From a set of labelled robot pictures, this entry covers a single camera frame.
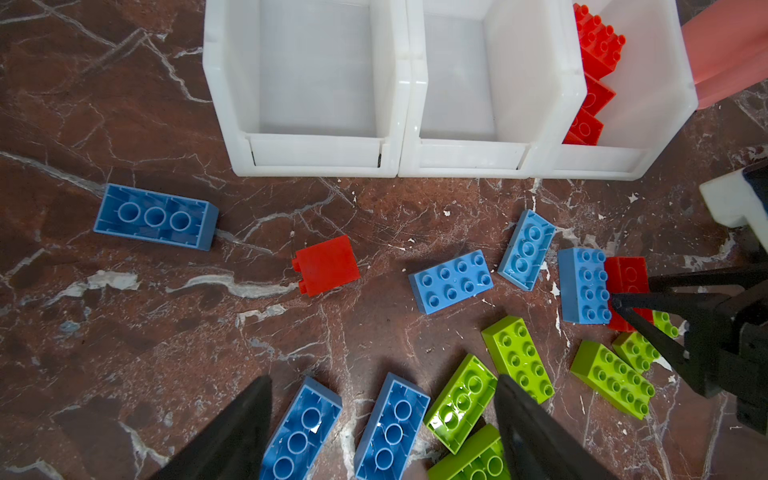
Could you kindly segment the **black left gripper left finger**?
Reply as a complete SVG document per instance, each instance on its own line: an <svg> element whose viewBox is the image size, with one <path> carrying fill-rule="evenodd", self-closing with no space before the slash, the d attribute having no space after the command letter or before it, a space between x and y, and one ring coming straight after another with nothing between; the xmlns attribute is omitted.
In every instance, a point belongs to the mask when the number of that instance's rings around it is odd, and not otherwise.
<svg viewBox="0 0 768 480"><path fill-rule="evenodd" d="M257 479L269 440L272 380L256 378L154 479Z"/></svg>

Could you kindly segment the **small red lego brick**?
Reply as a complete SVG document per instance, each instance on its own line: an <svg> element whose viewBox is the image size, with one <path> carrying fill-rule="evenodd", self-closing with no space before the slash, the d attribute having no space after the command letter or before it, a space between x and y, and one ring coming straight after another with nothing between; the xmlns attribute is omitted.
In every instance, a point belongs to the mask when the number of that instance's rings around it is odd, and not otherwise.
<svg viewBox="0 0 768 480"><path fill-rule="evenodd" d="M299 289L310 297L358 280L361 275L348 236L299 250L292 260L302 274Z"/></svg>

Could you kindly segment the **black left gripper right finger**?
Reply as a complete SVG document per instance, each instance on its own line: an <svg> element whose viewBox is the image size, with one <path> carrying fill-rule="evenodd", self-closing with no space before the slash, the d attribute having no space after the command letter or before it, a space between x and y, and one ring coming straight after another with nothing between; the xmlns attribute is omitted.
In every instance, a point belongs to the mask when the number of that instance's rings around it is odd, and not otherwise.
<svg viewBox="0 0 768 480"><path fill-rule="evenodd" d="M494 406L513 479L615 477L506 374L498 378Z"/></svg>

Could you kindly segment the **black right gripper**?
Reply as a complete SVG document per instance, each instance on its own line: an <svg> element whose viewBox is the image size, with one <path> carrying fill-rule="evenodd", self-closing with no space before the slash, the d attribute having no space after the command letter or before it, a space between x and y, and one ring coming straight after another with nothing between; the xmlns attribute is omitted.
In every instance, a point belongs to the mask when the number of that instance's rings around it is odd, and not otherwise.
<svg viewBox="0 0 768 480"><path fill-rule="evenodd" d="M767 433L767 263L649 278L651 292L677 287L738 285L735 295L718 293L618 293L610 304L697 394L721 391L737 400L737 419ZM682 344L637 311L676 314L689 323Z"/></svg>

